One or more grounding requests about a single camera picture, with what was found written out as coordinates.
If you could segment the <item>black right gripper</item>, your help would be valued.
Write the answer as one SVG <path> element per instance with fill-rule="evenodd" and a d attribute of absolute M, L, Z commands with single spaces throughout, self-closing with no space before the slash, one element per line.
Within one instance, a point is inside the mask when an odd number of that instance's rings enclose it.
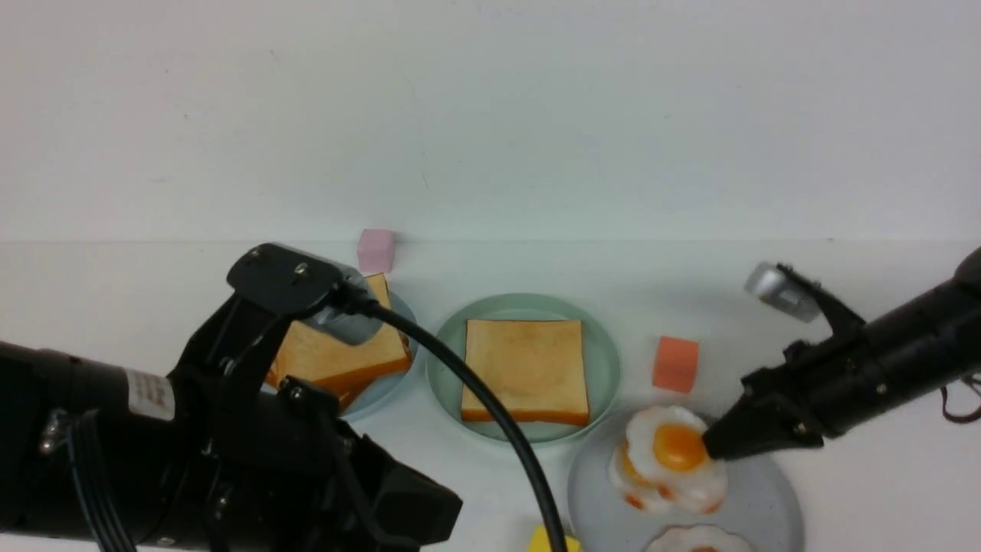
<path fill-rule="evenodd" d="M 867 322 L 844 305 L 823 304 L 832 335 L 820 343 L 798 342 L 781 366 L 743 378 L 743 397 L 702 434 L 714 460 L 743 460 L 785 450 L 820 449 L 856 424 L 878 416 L 894 399 L 880 395 L 889 384 L 874 353 L 871 330 L 907 314 L 907 304 Z"/>

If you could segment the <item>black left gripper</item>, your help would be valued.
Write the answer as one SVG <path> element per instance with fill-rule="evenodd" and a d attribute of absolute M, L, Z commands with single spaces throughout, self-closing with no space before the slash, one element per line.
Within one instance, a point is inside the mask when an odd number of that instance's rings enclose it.
<path fill-rule="evenodd" d="M 462 499 L 339 418 L 339 402 L 290 380 L 263 393 L 297 311 L 232 296 L 169 374 L 181 458 L 166 527 L 212 551 L 417 551 L 447 541 Z"/>

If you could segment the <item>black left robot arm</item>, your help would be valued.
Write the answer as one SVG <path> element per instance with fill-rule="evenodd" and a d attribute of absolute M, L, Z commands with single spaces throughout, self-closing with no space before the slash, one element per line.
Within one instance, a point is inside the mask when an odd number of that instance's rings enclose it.
<path fill-rule="evenodd" d="M 2 531 L 209 551 L 418 551 L 462 499 L 289 379 L 262 391 L 304 310 L 230 298 L 155 378 L 2 345 Z"/>

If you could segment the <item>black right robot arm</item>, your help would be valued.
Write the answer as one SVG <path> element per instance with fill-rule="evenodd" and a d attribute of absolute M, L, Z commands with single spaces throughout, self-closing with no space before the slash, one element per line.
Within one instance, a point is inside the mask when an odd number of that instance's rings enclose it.
<path fill-rule="evenodd" d="M 781 366 L 743 377 L 742 395 L 704 434 L 709 455 L 735 461 L 788 449 L 819 449 L 954 382 L 979 390 L 979 252 L 951 279 L 865 320 L 819 282 L 787 264 L 760 263 L 746 292 L 790 317 L 824 317 L 831 336 L 795 341 Z"/>

